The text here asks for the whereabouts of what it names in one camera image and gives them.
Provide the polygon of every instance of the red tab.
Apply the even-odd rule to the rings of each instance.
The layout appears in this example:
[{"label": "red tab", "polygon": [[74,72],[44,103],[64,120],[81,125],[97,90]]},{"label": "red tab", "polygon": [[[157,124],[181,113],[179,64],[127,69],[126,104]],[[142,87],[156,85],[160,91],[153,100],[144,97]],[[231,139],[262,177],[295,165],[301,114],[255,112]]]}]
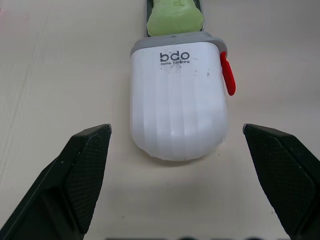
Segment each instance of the red tab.
[{"label": "red tab", "polygon": [[228,90],[229,95],[233,96],[236,93],[236,81],[232,73],[230,64],[227,61],[227,53],[225,51],[221,53],[220,61],[226,89]]}]

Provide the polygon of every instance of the white surface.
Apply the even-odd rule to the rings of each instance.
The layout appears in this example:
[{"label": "white surface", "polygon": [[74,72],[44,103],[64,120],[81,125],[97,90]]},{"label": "white surface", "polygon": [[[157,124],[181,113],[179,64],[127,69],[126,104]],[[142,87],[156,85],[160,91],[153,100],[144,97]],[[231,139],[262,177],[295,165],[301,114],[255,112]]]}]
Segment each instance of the white surface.
[{"label": "white surface", "polygon": [[217,46],[143,48],[132,54],[131,69],[130,128],[141,149],[162,160],[187,161],[222,143],[228,119]]},{"label": "white surface", "polygon": [[144,0],[6,0],[0,15],[0,225],[71,135],[112,124],[87,240],[286,234],[264,195],[244,123],[296,135],[320,158],[320,1],[204,0],[237,81],[229,133],[189,164],[148,157],[130,137],[130,50]]}]

